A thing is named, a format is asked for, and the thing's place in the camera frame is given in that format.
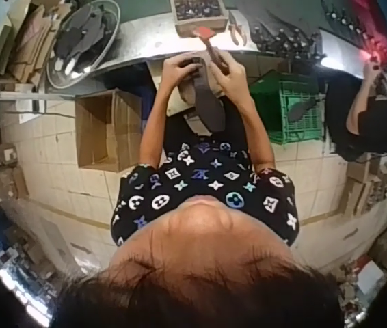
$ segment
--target forearm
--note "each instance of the forearm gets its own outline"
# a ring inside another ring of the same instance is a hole
[[[157,92],[145,131],[140,143],[140,163],[159,167],[165,135],[166,109],[171,92],[165,88]]]
[[[364,80],[347,117],[347,130],[355,135],[359,135],[359,114],[367,110],[370,90],[371,83]]]
[[[238,106],[241,113],[245,133],[247,136],[248,150],[254,165],[254,170],[259,172],[263,168],[276,166],[274,152],[268,133],[263,126],[252,99]]]

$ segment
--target green plastic crate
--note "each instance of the green plastic crate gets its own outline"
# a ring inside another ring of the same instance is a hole
[[[271,71],[250,86],[250,93],[271,142],[289,144],[323,138],[319,102],[297,122],[288,121],[289,109],[295,103],[319,99],[317,80],[295,74]]]

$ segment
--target person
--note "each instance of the person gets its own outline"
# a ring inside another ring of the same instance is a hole
[[[104,271],[67,284],[52,327],[344,326],[335,280],[290,249],[299,233],[294,186],[275,169],[245,68],[219,54],[229,74],[210,69],[241,117],[247,148],[235,131],[227,134],[234,143],[176,135],[168,146],[180,148],[159,167],[168,99],[198,67],[182,64],[191,53],[165,60],[140,164],[121,182],[111,220],[119,248]]]
[[[325,125],[338,153],[347,160],[353,160],[347,154],[356,158],[363,152],[387,152],[387,92],[385,97],[376,95],[379,80],[387,90],[387,74],[370,59],[364,65],[363,81],[338,73],[328,83]]]

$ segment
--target orange handled pliers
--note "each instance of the orange handled pliers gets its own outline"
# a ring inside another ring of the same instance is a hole
[[[243,45],[246,46],[247,36],[242,30],[242,25],[237,24],[236,18],[233,16],[233,13],[230,10],[228,11],[228,21],[230,22],[229,29],[233,42],[239,46],[239,41],[236,38],[236,33],[238,33],[242,38]]]

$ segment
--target monogram print shirt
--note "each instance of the monogram print shirt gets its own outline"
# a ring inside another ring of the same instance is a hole
[[[111,235],[123,244],[135,231],[187,198],[211,195],[229,208],[262,221],[287,245],[297,238],[299,222],[291,179],[275,170],[256,174],[249,154],[229,143],[186,143],[154,169],[138,165],[121,180]]]

